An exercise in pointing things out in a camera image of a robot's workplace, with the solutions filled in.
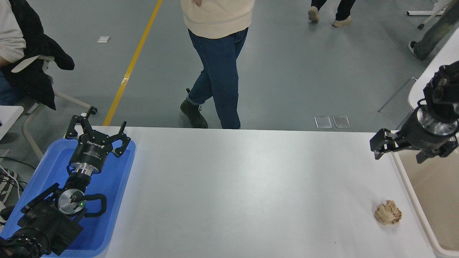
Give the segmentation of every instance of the cream sweater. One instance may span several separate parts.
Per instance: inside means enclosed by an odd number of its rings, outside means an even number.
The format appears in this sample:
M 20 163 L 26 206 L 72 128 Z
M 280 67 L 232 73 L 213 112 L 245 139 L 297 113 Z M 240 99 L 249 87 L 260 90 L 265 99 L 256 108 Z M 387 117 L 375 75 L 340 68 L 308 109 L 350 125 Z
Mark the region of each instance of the cream sweater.
M 24 56 L 26 41 L 16 22 L 11 4 L 0 0 L 0 56 L 10 63 L 15 63 Z
M 185 25 L 192 33 L 219 39 L 249 27 L 255 0 L 180 0 Z

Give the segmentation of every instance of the white shirt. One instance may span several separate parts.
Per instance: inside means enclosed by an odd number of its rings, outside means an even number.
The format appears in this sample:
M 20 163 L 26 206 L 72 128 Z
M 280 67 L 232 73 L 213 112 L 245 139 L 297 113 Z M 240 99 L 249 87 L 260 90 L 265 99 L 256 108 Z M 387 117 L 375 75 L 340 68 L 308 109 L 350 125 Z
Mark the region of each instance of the white shirt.
M 11 4 L 8 0 L 0 0 L 0 56 L 10 63 L 24 57 L 26 41 L 17 24 Z

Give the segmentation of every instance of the white cord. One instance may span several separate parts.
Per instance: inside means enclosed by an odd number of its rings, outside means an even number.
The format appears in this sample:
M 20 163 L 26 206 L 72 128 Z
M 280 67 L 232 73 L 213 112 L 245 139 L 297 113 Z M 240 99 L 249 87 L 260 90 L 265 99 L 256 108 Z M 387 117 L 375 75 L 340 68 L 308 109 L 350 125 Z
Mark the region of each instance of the white cord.
M 8 171 L 6 171 L 1 165 L 0 165 L 0 168 L 3 170 L 3 172 L 5 172 L 8 175 L 9 178 L 13 179 L 16 182 L 16 184 L 17 184 L 17 199 L 19 200 L 19 198 L 21 197 L 21 194 L 19 193 L 19 182 L 16 179 L 14 179 L 14 177 L 12 177 L 10 175 L 10 173 L 8 173 Z

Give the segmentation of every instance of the black jacket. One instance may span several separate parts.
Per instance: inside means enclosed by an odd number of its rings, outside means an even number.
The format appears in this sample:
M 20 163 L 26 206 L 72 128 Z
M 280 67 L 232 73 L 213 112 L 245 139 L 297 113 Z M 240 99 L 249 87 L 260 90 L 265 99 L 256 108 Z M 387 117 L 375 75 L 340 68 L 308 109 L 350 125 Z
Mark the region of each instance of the black jacket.
M 2 73 L 12 87 L 56 110 L 54 91 L 50 78 L 43 72 L 43 60 L 35 60 L 18 73 L 11 70 L 22 60 L 37 56 L 54 56 L 60 69 L 73 70 L 73 59 L 50 37 L 44 34 L 40 17 L 26 0 L 9 0 L 11 9 L 26 41 L 24 58 L 18 62 L 2 67 Z

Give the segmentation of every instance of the jeans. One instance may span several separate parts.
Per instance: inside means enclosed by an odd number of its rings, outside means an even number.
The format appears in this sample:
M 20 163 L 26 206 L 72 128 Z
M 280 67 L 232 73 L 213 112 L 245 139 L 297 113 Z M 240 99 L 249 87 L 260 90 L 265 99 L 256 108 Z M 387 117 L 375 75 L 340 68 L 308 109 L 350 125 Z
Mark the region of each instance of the jeans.
M 327 0 L 312 0 L 311 6 L 317 7 L 317 10 L 325 4 Z M 336 20 L 337 21 L 344 21 L 351 15 L 351 8 L 354 5 L 355 0 L 341 0 L 340 4 L 338 5 L 338 10 L 336 13 Z
M 20 98 L 22 98 L 22 92 L 11 87 L 0 71 L 0 106 L 12 106 Z
M 432 52 L 438 42 L 448 34 L 459 20 L 459 1 L 456 1 L 447 12 L 430 28 L 414 47 L 416 58 L 424 60 Z
M 188 30 L 204 69 L 188 94 L 187 100 L 194 105 L 201 105 L 213 97 L 223 129 L 241 127 L 237 114 L 239 77 L 236 59 L 246 40 L 247 31 L 248 28 L 220 39 L 207 39 L 196 36 Z

